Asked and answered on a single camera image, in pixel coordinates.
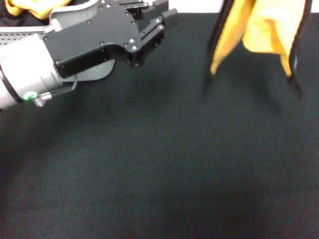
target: black table surface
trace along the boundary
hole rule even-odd
[[[319,17],[298,79],[239,45],[207,85],[215,14],[142,68],[0,115],[0,238],[319,237]]]

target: yellow fabric with black edge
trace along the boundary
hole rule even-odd
[[[288,77],[295,74],[295,49],[312,0],[225,0],[211,41],[210,71],[243,40],[246,49],[280,55]]]
[[[49,18],[50,12],[60,6],[66,6],[71,0],[5,0],[7,11],[18,16],[28,10],[39,19]]]

